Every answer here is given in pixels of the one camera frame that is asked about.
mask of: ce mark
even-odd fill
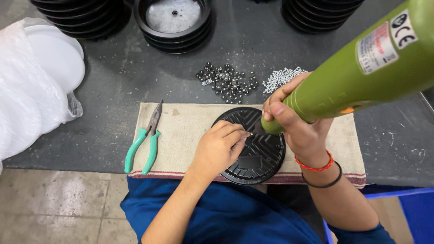
[[[404,26],[404,27],[401,27],[396,33],[395,33],[395,38],[398,38],[398,34],[399,34],[399,32],[400,31],[402,31],[402,30],[411,30],[410,29],[410,27],[408,27],[408,26]],[[408,39],[412,39],[412,40],[414,40],[414,39],[416,39],[416,37],[414,37],[413,35],[407,35],[407,36],[404,36],[404,37],[402,37],[400,40],[399,40],[399,46],[402,46],[402,43],[403,42],[408,42]]]

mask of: beige cloth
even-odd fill
[[[134,139],[139,128],[146,128],[157,103],[141,103]],[[254,107],[262,109],[262,105],[227,105],[227,104],[180,104],[163,103],[162,115],[157,130],[158,155],[147,175],[141,170],[149,155],[149,138],[138,148],[133,170],[129,174],[135,178],[176,178],[181,179],[193,160],[194,152],[201,136],[212,126],[214,121],[224,112],[235,107]],[[344,175],[358,188],[366,182],[365,166],[358,144],[352,114],[334,120],[326,140],[327,149],[333,158],[340,163]],[[222,176],[216,181],[227,181]],[[289,147],[286,148],[285,160],[268,184],[303,184],[301,170]]]

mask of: warning label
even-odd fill
[[[370,74],[399,58],[388,27],[388,22],[385,22],[357,44],[358,60],[365,74]]]

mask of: pliers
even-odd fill
[[[148,127],[146,129],[138,129],[138,137],[131,145],[128,150],[127,157],[125,158],[125,173],[129,173],[132,170],[134,155],[145,140],[146,136],[151,132],[151,149],[149,150],[149,157],[143,167],[141,174],[147,175],[152,165],[154,164],[155,158],[157,157],[157,139],[161,133],[157,130],[158,121],[160,121],[161,110],[163,107],[163,99],[158,103],[157,108],[155,108],[152,113],[151,120],[149,120]]]

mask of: tiled floor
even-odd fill
[[[0,244],[135,244],[119,207],[127,192],[125,175],[5,169]],[[371,204],[397,244],[413,243],[397,198]]]

